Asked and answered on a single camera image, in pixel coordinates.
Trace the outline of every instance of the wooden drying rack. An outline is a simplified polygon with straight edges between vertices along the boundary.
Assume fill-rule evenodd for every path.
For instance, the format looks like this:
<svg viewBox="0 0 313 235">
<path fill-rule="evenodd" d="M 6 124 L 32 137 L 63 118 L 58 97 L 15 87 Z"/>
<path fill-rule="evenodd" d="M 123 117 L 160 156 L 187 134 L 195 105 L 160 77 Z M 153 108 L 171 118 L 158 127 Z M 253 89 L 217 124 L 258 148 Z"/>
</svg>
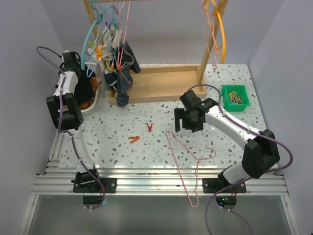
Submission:
<svg viewBox="0 0 313 235">
<path fill-rule="evenodd" d="M 90 0 L 83 0 L 90 24 L 92 24 L 96 16 L 94 10 L 90 5 Z M 112 0 L 99 0 L 99 2 L 111 2 Z M 221 16 L 224 14 L 228 0 L 224 0 L 219 8 Z M 214 36 L 220 28 L 217 22 L 214 25 Z M 93 33 L 96 37 L 98 26 L 93 28 Z M 208 45 L 210 52 L 213 47 L 213 37 L 209 33 Z M 174 101 L 179 100 L 179 97 L 184 94 L 190 87 L 203 84 L 203 74 L 209 60 L 209 52 L 205 45 L 204 55 L 201 64 L 189 65 L 168 65 L 168 66 L 153 66 L 141 67 L 140 73 L 131 72 L 134 83 L 133 86 L 127 91 L 129 95 L 129 103 L 147 103 L 147 102 L 160 102 L 160 101 Z M 199 86 L 193 91 L 200 98 L 206 97 L 206 88 Z M 109 92 L 109 103 L 116 104 L 117 92 Z"/>
</svg>

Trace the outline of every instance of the black mounting bracket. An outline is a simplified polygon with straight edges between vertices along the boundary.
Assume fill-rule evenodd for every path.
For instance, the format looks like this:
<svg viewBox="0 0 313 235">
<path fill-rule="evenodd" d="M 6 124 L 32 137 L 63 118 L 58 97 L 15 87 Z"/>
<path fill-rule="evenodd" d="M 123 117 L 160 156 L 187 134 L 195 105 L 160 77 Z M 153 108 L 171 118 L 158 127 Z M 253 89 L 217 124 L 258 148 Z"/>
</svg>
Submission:
<svg viewBox="0 0 313 235">
<path fill-rule="evenodd" d="M 219 187 L 220 180 L 218 178 L 203 178 L 202 179 L 202 187 L 204 193 L 216 193 L 217 191 L 221 190 Z M 242 183 L 241 185 L 237 185 L 235 187 L 238 193 L 246 193 L 246 184 Z M 232 193 L 233 188 L 230 188 L 222 193 Z"/>
<path fill-rule="evenodd" d="M 100 178 L 105 193 L 116 193 L 116 178 Z M 74 184 L 73 192 L 75 193 L 101 193 L 101 187 L 97 182 L 86 183 L 83 185 Z"/>
</svg>

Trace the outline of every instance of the speckled table surface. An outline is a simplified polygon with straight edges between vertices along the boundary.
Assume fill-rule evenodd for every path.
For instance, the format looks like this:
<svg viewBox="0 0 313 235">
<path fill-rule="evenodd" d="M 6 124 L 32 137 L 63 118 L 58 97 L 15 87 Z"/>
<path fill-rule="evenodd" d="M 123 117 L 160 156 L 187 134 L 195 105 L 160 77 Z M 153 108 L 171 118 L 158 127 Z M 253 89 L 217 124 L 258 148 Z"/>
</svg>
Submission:
<svg viewBox="0 0 313 235">
<path fill-rule="evenodd" d="M 222 85 L 245 85 L 250 106 L 233 116 L 264 130 L 265 123 L 250 77 L 247 65 L 218 65 L 213 72 L 210 65 L 204 74 L 206 83 L 222 89 Z M 96 112 L 84 117 L 83 136 L 87 150 L 96 167 L 104 168 L 176 168 L 166 140 L 165 131 L 174 130 L 174 109 L 183 107 L 180 101 L 129 104 L 124 108 L 111 106 L 107 91 L 100 90 Z M 218 100 L 218 94 L 208 89 L 207 97 Z M 146 123 L 153 123 L 148 132 Z M 129 136 L 140 136 L 140 140 L 130 144 Z M 217 155 L 201 161 L 199 167 L 226 168 L 241 161 L 243 150 L 226 134 L 209 125 L 201 132 L 191 133 L 181 130 L 178 139 L 182 140 L 198 158 L 211 154 L 206 147 L 212 147 Z M 63 138 L 59 151 L 59 167 L 75 167 L 76 157 L 72 153 L 70 140 Z M 195 168 L 196 160 L 177 142 L 172 146 L 180 168 Z"/>
</svg>

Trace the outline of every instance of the white wall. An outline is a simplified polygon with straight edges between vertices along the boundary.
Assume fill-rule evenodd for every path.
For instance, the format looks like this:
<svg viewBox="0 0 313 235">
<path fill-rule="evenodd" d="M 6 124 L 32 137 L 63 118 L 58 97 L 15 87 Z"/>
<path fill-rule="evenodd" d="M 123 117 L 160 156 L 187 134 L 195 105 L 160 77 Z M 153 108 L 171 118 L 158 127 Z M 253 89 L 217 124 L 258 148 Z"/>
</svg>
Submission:
<svg viewBox="0 0 313 235">
<path fill-rule="evenodd" d="M 283 173 L 302 235 L 313 233 L 312 9 L 313 1 L 286 0 L 249 63 L 267 127 L 294 154 Z"/>
<path fill-rule="evenodd" d="M 0 21 L 0 229 L 16 235 L 55 135 L 45 98 L 57 71 L 36 46 L 62 46 L 39 0 L 1 1 Z"/>
<path fill-rule="evenodd" d="M 90 28 L 83 1 L 40 1 L 63 47 L 81 53 Z M 127 39 L 138 61 L 200 63 L 205 49 L 200 2 L 202 0 L 132 2 Z M 283 0 L 228 1 L 224 14 L 225 63 L 247 64 L 251 60 L 282 3 Z"/>
</svg>

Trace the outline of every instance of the green bin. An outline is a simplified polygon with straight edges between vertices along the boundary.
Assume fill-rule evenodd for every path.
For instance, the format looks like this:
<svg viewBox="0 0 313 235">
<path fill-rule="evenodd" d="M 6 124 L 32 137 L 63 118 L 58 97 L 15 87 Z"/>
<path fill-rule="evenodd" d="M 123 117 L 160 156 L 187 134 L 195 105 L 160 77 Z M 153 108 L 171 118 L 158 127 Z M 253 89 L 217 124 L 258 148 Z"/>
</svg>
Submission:
<svg viewBox="0 0 313 235">
<path fill-rule="evenodd" d="M 232 104 L 229 100 L 228 93 L 236 92 L 240 96 L 242 104 Z M 250 106 L 246 87 L 244 85 L 223 85 L 222 97 L 224 102 L 224 109 L 228 112 L 242 112 L 246 106 Z"/>
</svg>

